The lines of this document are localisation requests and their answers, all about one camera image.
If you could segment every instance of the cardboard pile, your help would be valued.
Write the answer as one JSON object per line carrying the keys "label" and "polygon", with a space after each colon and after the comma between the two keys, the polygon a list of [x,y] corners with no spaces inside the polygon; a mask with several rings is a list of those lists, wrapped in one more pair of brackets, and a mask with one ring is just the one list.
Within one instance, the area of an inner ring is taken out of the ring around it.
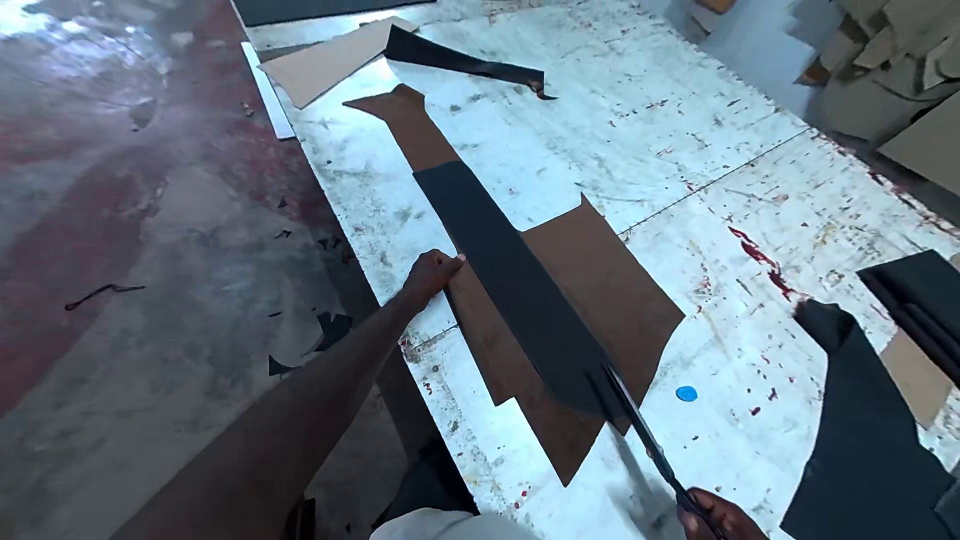
{"label": "cardboard pile", "polygon": [[848,15],[801,82],[826,85],[828,129],[876,148],[960,89],[960,0],[840,4]]}

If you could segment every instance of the table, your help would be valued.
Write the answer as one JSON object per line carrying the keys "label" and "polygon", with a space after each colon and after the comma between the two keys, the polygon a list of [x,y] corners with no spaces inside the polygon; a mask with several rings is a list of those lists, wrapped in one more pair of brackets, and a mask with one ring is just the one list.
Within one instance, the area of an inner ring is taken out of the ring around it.
{"label": "table", "polygon": [[[651,430],[682,483],[716,489],[788,538],[779,523],[813,448],[826,355],[791,318],[800,295],[782,294],[733,230],[781,265],[786,286],[852,313],[878,349],[896,327],[856,270],[924,249],[949,257],[960,234],[629,1],[420,34],[543,69],[560,99],[382,59],[303,110],[281,92],[378,301],[420,252],[453,253],[386,124],[341,105],[403,82],[426,94],[430,116],[518,229],[572,209],[581,192],[605,215],[686,314],[641,407]],[[402,343],[481,511],[550,539],[677,533],[657,532],[679,527],[673,496],[633,433],[604,428],[561,486],[516,402],[493,406],[444,296]],[[693,403],[674,396],[687,384],[700,393]],[[919,434],[945,466],[957,462],[960,392]]]}

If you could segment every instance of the hand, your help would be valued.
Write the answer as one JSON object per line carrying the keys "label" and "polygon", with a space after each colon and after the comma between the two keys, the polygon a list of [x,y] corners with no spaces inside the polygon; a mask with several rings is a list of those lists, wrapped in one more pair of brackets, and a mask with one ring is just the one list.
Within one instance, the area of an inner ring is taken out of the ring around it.
{"label": "hand", "polygon": [[411,302],[417,313],[420,313],[431,298],[444,290],[466,259],[463,255],[447,257],[440,250],[421,253],[397,297]]}
{"label": "hand", "polygon": [[[730,540],[767,540],[756,522],[736,504],[697,487],[688,491],[690,497],[700,503],[713,523],[722,528]],[[697,515],[677,506],[677,517],[684,526],[686,540],[716,540],[704,520]]]}

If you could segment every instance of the black fabric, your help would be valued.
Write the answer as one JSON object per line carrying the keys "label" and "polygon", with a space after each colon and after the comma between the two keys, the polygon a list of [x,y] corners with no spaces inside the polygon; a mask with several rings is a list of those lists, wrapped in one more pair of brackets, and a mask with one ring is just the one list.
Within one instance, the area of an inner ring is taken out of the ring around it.
{"label": "black fabric", "polygon": [[245,26],[386,10],[437,0],[233,0]]}
{"label": "black fabric", "polygon": [[960,272],[930,250],[857,275],[894,321],[960,385]]}
{"label": "black fabric", "polygon": [[809,300],[797,323],[828,355],[820,430],[781,528],[796,540],[953,538],[934,511],[954,478],[852,315]]}
{"label": "black fabric", "polygon": [[396,25],[390,29],[390,38],[387,40],[387,48],[383,51],[383,56],[389,60],[439,67],[529,86],[541,99],[554,99],[542,95],[543,72],[539,69],[499,61],[480,60],[438,45]]}
{"label": "black fabric", "polygon": [[334,343],[340,341],[347,335],[353,326],[353,317],[337,313],[331,318],[330,312],[324,311],[317,315],[317,322],[320,323],[320,328],[324,331],[324,338],[317,345],[317,348],[313,350],[315,353],[326,351],[330,347],[333,347]]}
{"label": "black fabric", "polygon": [[953,537],[960,538],[960,480],[954,482],[953,487],[937,503],[936,511]]}
{"label": "black fabric", "polygon": [[614,420],[604,414],[621,409],[606,351],[469,167],[451,161],[414,178],[546,387],[562,403]]}

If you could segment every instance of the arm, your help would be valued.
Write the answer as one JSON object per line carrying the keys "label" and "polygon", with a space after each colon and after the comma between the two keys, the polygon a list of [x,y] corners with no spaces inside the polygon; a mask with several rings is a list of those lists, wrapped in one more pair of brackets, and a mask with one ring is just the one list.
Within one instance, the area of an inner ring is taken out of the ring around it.
{"label": "arm", "polygon": [[407,324],[462,265],[437,250],[420,255],[386,306],[264,394],[113,538],[278,537]]}

